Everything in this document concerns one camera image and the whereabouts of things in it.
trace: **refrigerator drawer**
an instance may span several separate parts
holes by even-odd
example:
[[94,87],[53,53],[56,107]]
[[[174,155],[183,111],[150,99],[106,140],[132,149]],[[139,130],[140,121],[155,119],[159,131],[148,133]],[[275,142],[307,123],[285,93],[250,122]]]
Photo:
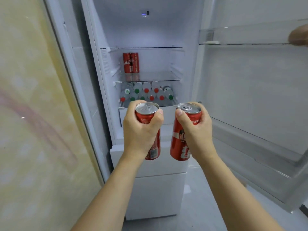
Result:
[[[164,124],[173,124],[174,117],[175,117],[175,109],[176,105],[174,106],[163,106],[160,107],[164,111]],[[126,115],[127,109],[126,108],[119,108],[119,114],[121,119],[121,126],[123,126],[123,120]]]
[[[137,177],[156,176],[164,174],[183,173],[187,171],[188,160],[177,161],[170,155],[171,142],[160,143],[160,156],[155,160],[144,160]],[[124,145],[114,145],[110,150],[113,167],[118,164],[123,154]]]
[[135,179],[127,220],[179,214],[187,173]]

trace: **forearm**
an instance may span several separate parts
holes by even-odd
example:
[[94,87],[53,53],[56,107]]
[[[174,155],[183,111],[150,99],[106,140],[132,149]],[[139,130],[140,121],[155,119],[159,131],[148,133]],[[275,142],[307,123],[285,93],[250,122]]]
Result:
[[230,169],[219,158],[213,147],[210,158],[199,164],[206,176],[218,208],[229,231],[283,230],[264,210],[253,195],[239,182]]
[[141,160],[121,157],[104,187],[72,228],[76,230],[121,230]]

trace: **hand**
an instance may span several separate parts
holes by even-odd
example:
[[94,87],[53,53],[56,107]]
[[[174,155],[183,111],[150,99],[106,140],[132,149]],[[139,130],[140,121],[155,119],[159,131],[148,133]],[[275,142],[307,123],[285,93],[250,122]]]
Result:
[[201,119],[197,125],[192,124],[187,114],[181,109],[175,111],[175,116],[184,129],[186,143],[192,156],[200,162],[201,159],[217,155],[213,145],[212,120],[202,104],[190,103],[201,108]]
[[144,160],[147,156],[155,141],[157,132],[164,122],[164,112],[162,109],[159,109],[149,124],[140,123],[136,118],[135,108],[138,104],[144,102],[144,100],[130,102],[123,120],[123,155],[141,160]]
[[308,46],[308,24],[299,26],[291,31],[288,40],[292,45]]

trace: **bottle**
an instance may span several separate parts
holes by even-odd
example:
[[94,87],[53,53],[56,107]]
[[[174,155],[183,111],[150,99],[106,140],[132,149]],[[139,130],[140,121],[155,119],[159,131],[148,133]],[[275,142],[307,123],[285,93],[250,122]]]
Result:
[[125,93],[125,90],[122,90],[122,92],[121,92],[121,94],[120,94],[120,101],[121,102],[124,102],[124,101],[126,101],[126,100],[128,100],[129,99],[129,94],[126,94]]
[[164,90],[162,88],[159,89],[159,92],[156,93],[156,96],[160,99],[160,100],[164,100],[165,99],[165,93]]
[[133,82],[127,82],[124,86],[124,92],[125,94],[129,94],[134,90],[134,83]]
[[171,87],[164,86],[163,90],[165,93],[165,97],[168,98],[169,100],[173,100],[174,94],[173,94]]
[[159,89],[160,89],[160,85],[157,81],[153,81],[152,82],[152,90],[155,92],[155,93],[158,93],[159,92]]
[[129,94],[129,98],[130,98],[131,101],[138,100],[138,94],[136,94],[135,92],[132,91]]
[[138,94],[142,90],[142,82],[136,82],[134,85],[134,91]]
[[148,97],[149,97],[150,101],[153,101],[156,97],[156,93],[153,90],[150,90],[148,92]]
[[142,89],[145,93],[148,93],[151,90],[151,83],[150,82],[144,82],[142,85]]
[[148,94],[145,93],[143,90],[141,90],[141,91],[138,93],[138,96],[139,96],[139,99],[140,99],[140,100],[145,100],[145,99],[148,97]]

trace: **yellow patterned wall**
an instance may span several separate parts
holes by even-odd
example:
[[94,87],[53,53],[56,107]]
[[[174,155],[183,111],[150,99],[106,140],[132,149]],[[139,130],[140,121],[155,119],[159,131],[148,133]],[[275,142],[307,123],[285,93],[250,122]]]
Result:
[[101,182],[42,0],[0,0],[0,230],[69,230]]

